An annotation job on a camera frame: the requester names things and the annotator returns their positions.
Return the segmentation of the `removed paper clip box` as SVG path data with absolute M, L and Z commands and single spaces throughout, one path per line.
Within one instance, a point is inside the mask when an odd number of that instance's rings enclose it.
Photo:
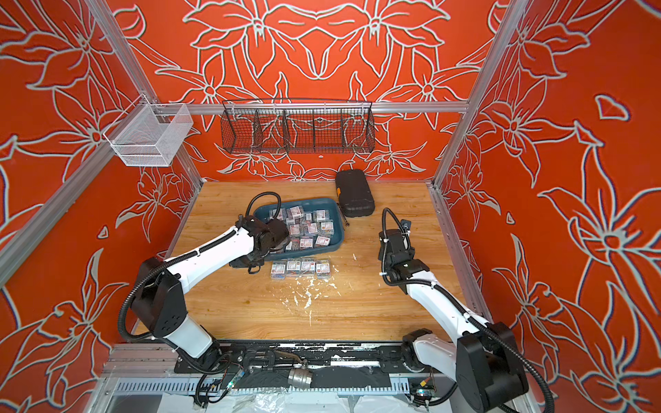
M 300 259 L 287 260 L 286 277 L 297 278 L 300 275 L 301 275 L 301 260 Z
M 284 280 L 287 276 L 287 263 L 275 261 L 271 265 L 270 277 L 272 280 Z
M 302 259 L 301 260 L 301 273 L 302 277 L 313 277 L 316 274 L 316 260 L 315 259 Z

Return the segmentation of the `blue plastic storage tray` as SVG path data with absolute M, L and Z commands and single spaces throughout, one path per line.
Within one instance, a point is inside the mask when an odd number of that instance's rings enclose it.
M 344 225 L 341 213 L 331 198 L 315 198 L 302 201 L 282 202 L 279 212 L 276 204 L 260 206 L 254 215 L 267 222 L 269 219 L 282 220 L 289 230 L 287 245 L 280 251 L 269 254 L 266 261 L 289 260 L 337 251 L 344 242 Z M 301 237 L 330 237 L 330 244 L 323 248 L 301 250 Z

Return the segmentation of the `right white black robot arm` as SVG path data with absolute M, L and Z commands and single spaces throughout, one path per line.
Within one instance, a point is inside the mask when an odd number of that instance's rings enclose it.
M 400 288 L 423 306 L 449 337 L 444 342 L 425 329 L 405 337 L 408 368 L 429 367 L 444 374 L 476 412 L 511 412 L 511 402 L 528 393 L 530 380 L 542 392 L 544 410 L 556 410 L 549 384 L 520 352 L 512 330 L 470 310 L 416 258 L 411 222 L 384 208 L 379 240 L 385 284 Z

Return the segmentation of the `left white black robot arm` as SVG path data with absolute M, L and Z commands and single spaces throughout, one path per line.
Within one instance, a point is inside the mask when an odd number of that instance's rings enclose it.
M 117 329 L 126 342 L 158 339 L 200 373 L 213 374 L 225 358 L 216 339 L 189 316 L 185 295 L 230 265 L 257 273 L 265 258 L 285 247 L 290 235 L 277 214 L 282 198 L 257 194 L 236 223 L 215 239 L 180 256 L 150 258 L 120 308 Z

